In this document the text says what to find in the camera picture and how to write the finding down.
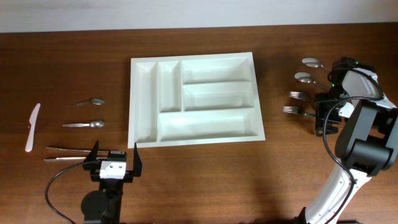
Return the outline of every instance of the wire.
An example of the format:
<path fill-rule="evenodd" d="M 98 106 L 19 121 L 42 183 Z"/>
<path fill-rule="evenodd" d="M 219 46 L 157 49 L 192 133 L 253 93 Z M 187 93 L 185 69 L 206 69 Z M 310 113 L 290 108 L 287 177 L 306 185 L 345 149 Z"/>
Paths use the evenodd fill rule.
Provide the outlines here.
<path fill-rule="evenodd" d="M 70 167 L 67 167 L 67 168 L 65 168 L 64 170 L 61 170 L 61 172 L 59 172 L 59 173 L 56 174 L 55 176 L 53 176 L 53 177 L 51 178 L 50 182 L 47 184 L 47 187 L 45 188 L 44 196 L 45 196 L 45 201 L 47 202 L 47 205 L 49 205 L 49 207 L 50 207 L 57 215 L 59 215 L 59 216 L 61 216 L 62 218 L 66 219 L 69 223 L 76 224 L 74 221 L 72 221 L 72 220 L 71 220 L 70 218 L 68 218 L 66 215 L 62 214 L 60 211 L 58 211 L 58 210 L 51 204 L 51 202 L 50 202 L 50 200 L 49 200 L 49 188 L 50 188 L 52 182 L 55 181 L 55 179 L 56 179 L 59 175 L 63 174 L 64 172 L 66 172 L 66 171 L 68 171 L 68 170 L 71 170 L 71 169 L 73 169 L 73 168 L 75 168 L 75 167 L 78 167 L 78 166 L 83 166 L 83 165 L 87 165 L 87 164 L 93 164 L 93 163 L 97 163 L 97 162 L 98 162 L 98 161 L 81 162 L 81 163 L 72 165 L 72 166 L 70 166 Z"/>
<path fill-rule="evenodd" d="M 314 101 L 313 103 L 331 103 L 331 102 L 337 102 L 339 100 L 321 100 L 321 101 Z"/>
<path fill-rule="evenodd" d="M 327 126 L 327 121 L 329 118 L 330 113 L 342 102 L 344 101 L 348 101 L 348 100 L 369 100 L 369 101 L 379 101 L 379 100 L 383 100 L 384 99 L 384 93 L 383 90 L 381 88 L 381 86 L 368 74 L 365 74 L 361 71 L 358 70 L 354 70 L 352 68 L 349 68 L 346 70 L 352 71 L 352 72 L 356 72 L 360 75 L 365 76 L 370 82 L 373 83 L 373 85 L 377 88 L 377 90 L 379 91 L 379 97 L 378 98 L 371 98 L 371 97 L 365 97 L 365 96 L 351 96 L 351 97 L 347 97 L 341 100 L 337 100 L 337 102 L 328 110 L 325 120 L 323 122 L 323 143 L 325 145 L 326 151 L 329 153 L 329 156 L 334 160 L 335 163 L 337 163 L 344 171 L 346 171 L 349 175 L 349 178 L 351 180 L 351 185 L 349 187 L 348 193 L 346 195 L 346 197 L 344 198 L 343 202 L 341 203 L 340 207 L 337 209 L 337 211 L 329 218 L 328 221 L 326 221 L 325 224 L 330 223 L 331 221 L 333 221 L 333 219 L 341 212 L 341 210 L 343 209 L 343 207 L 345 206 L 346 202 L 348 201 L 349 197 L 351 196 L 353 190 L 354 190 L 354 185 L 356 184 L 356 180 L 354 178 L 354 175 L 349 171 L 349 169 L 342 164 L 337 157 L 331 152 L 329 145 L 328 145 L 328 141 L 326 140 L 326 126 Z"/>

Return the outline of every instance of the white wall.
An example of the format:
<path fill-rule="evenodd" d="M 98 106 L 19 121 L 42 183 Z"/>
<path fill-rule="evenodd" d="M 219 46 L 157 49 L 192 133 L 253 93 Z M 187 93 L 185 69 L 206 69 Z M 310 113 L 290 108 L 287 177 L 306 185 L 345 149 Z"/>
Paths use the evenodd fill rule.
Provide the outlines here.
<path fill-rule="evenodd" d="M 398 21 L 398 0 L 0 0 L 0 32 Z"/>

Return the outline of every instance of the tray compartment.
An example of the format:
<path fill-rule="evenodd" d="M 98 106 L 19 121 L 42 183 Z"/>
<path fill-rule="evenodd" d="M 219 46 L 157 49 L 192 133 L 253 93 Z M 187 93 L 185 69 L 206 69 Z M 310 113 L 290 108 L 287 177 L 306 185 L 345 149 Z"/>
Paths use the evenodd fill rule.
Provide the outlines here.
<path fill-rule="evenodd" d="M 134 142 L 156 142 L 157 139 L 157 84 L 154 62 L 136 63 L 134 71 Z"/>
<path fill-rule="evenodd" d="M 250 81 L 246 57 L 184 60 L 181 72 L 184 84 Z"/>
<path fill-rule="evenodd" d="M 250 82 L 185 85 L 184 110 L 222 110 L 252 108 L 253 90 Z"/>
<path fill-rule="evenodd" d="M 159 141 L 257 136 L 254 109 L 159 115 Z"/>
<path fill-rule="evenodd" d="M 157 73 L 159 78 L 159 112 L 181 111 L 179 62 L 159 62 Z"/>

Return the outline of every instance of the spoon handle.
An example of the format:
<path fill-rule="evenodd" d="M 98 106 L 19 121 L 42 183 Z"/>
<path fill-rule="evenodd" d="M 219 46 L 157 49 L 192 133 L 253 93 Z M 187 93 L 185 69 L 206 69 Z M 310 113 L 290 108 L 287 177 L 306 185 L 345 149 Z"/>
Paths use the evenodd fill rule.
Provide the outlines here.
<path fill-rule="evenodd" d="M 90 101 L 82 101 L 82 102 L 79 102 L 79 103 L 75 103 L 73 106 L 83 106 L 83 105 L 86 105 L 86 104 L 88 104 L 88 103 L 90 103 Z"/>
<path fill-rule="evenodd" d="M 63 124 L 62 127 L 72 127 L 72 128 L 79 128 L 79 127 L 89 127 L 90 124 Z"/>
<path fill-rule="evenodd" d="M 323 65 L 321 65 L 321 68 L 324 68 L 324 69 L 326 69 L 326 70 L 328 70 L 328 71 L 331 71 L 331 69 L 330 69 L 330 68 L 328 68 L 328 67 L 325 67 L 325 66 L 323 66 Z"/>
<path fill-rule="evenodd" d="M 326 89 L 326 90 L 329 90 L 329 89 L 330 89 L 330 87 L 327 87 L 327 86 L 325 86 L 325 85 L 323 85 L 323 84 L 321 84 L 321 83 L 317 83 L 316 81 L 314 81 L 314 84 L 317 84 L 318 86 L 320 86 L 320 87 L 322 87 L 322 88 L 324 88 L 324 89 Z"/>

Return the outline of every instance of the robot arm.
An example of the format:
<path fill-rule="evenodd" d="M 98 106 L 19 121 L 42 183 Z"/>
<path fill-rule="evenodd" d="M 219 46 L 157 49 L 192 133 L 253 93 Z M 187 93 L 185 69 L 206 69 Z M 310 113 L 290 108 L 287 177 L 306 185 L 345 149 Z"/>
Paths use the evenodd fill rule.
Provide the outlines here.
<path fill-rule="evenodd" d="M 98 141 L 87 155 L 85 162 L 96 161 Z M 126 170 L 127 154 L 110 151 L 106 160 L 97 164 L 83 166 L 90 171 L 91 180 L 99 182 L 99 190 L 88 193 L 81 202 L 81 211 L 87 224 L 119 224 L 122 204 L 123 184 L 131 183 L 134 177 L 140 177 L 142 162 L 134 145 L 133 170 Z"/>
<path fill-rule="evenodd" d="M 362 75 L 347 69 L 349 67 L 370 75 L 377 81 L 374 69 L 368 66 L 357 67 L 354 60 L 342 58 L 333 65 L 330 81 L 333 84 L 328 94 L 340 94 L 336 98 L 348 96 L 379 97 L 375 86 Z M 335 165 L 330 178 L 320 192 L 318 198 L 295 218 L 295 223 L 336 223 L 341 212 L 347 206 L 353 195 L 380 170 L 390 168 L 398 153 L 398 110 L 385 96 L 381 101 L 354 101 L 355 109 L 350 115 L 346 126 L 338 137 L 335 147 L 336 157 L 352 173 L 356 183 L 354 189 L 338 211 L 351 187 L 348 173 L 338 164 Z M 377 129 L 384 134 L 383 138 L 369 135 L 371 129 Z"/>

